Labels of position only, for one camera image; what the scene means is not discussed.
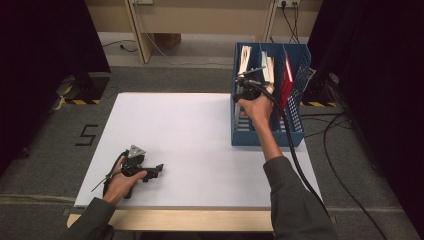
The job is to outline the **black stand base hazard tape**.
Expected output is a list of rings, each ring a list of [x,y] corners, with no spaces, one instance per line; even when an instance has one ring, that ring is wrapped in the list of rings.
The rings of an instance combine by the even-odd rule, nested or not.
[[[87,80],[81,80],[73,75],[64,81],[64,90],[59,94],[61,104],[97,105],[109,83],[107,73],[89,73]]]
[[[304,106],[326,106],[336,107],[339,105],[337,93],[335,92],[336,84],[329,74],[324,78],[323,82],[315,83],[313,78],[316,70],[309,68],[307,71],[307,85],[304,88],[302,96],[302,104]]]

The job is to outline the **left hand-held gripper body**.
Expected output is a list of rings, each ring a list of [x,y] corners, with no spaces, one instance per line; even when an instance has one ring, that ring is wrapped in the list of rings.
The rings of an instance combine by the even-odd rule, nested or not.
[[[131,177],[142,170],[142,163],[146,151],[136,145],[131,145],[124,153],[124,160],[121,164],[121,172],[126,177]]]

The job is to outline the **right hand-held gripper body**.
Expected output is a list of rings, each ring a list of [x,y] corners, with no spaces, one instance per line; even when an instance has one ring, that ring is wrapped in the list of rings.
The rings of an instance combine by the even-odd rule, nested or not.
[[[255,100],[264,92],[264,86],[255,75],[256,72],[264,69],[265,66],[252,68],[251,70],[238,73],[233,78],[236,84],[236,92],[232,95],[232,100],[235,103],[240,99]]]

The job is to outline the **person's right hand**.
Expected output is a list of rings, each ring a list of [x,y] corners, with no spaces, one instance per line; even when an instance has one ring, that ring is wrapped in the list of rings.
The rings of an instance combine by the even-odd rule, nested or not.
[[[269,123],[273,102],[264,93],[255,100],[240,99],[237,104],[241,106],[244,114],[252,120],[255,126]]]

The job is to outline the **blue file rack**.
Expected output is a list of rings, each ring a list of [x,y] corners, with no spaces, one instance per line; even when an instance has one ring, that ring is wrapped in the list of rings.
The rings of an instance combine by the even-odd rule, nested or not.
[[[247,70],[261,67],[261,51],[266,51],[267,56],[274,59],[274,78],[272,97],[277,101],[274,105],[270,119],[270,127],[276,142],[281,147],[298,146],[305,136],[305,130],[300,116],[300,104],[304,88],[307,85],[307,71],[310,66],[311,55],[304,44],[283,43],[247,43],[238,42],[235,45],[234,66],[231,83],[231,95],[236,92],[236,84],[233,78],[237,75],[240,64],[241,47],[251,47],[250,59]],[[285,71],[285,53],[288,53],[294,84],[285,108],[280,106],[280,92]],[[259,81],[265,87],[262,71],[255,73]]]

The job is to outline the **black curtain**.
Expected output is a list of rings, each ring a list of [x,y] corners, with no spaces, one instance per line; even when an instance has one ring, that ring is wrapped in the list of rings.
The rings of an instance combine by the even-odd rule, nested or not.
[[[308,47],[424,239],[424,0],[322,0]]]
[[[85,0],[0,0],[0,176],[66,77],[109,70]]]

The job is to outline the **red sticker-print book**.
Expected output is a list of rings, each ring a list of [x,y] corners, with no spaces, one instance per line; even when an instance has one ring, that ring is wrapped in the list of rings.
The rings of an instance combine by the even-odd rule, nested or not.
[[[282,87],[280,92],[280,106],[285,108],[290,97],[291,89],[294,84],[294,78],[292,75],[291,62],[288,53],[285,53],[285,71],[282,81]]]

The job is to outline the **brown cardboard box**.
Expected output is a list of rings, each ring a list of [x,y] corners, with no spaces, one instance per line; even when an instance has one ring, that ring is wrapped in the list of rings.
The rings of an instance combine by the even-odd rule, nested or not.
[[[174,33],[155,33],[155,43],[160,48],[172,49],[181,43],[181,35]]]

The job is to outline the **person's left hand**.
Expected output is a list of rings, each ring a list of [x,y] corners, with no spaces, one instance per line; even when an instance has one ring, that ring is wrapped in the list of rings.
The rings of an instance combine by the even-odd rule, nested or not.
[[[146,175],[146,171],[138,172],[131,177],[126,177],[122,173],[118,173],[112,178],[102,200],[109,204],[117,205],[129,193],[130,189]]]

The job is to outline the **beige wooden desk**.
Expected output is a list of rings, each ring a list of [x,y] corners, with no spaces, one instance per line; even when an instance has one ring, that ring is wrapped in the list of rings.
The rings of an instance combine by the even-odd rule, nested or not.
[[[244,35],[255,42],[291,34],[311,35],[323,0],[278,8],[277,0],[85,0],[99,32],[131,33],[140,62],[147,64],[154,33]]]

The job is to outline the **white picture-grid book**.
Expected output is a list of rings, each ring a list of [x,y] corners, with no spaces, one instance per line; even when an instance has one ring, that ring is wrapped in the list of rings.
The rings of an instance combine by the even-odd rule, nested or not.
[[[240,78],[244,77],[244,73],[247,71],[248,64],[249,64],[250,53],[251,53],[250,46],[243,45],[241,47],[240,64],[239,64],[238,73],[236,75],[236,80],[239,80]],[[238,104],[235,104],[235,127],[238,127],[239,125],[239,117],[240,117],[240,106]]]

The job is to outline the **yellow book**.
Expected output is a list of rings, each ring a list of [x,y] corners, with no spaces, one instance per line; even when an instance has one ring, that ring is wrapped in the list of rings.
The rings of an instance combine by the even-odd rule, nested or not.
[[[274,84],[274,59],[272,57],[267,57],[267,68],[268,68],[268,75],[269,75],[269,85],[273,85]]]

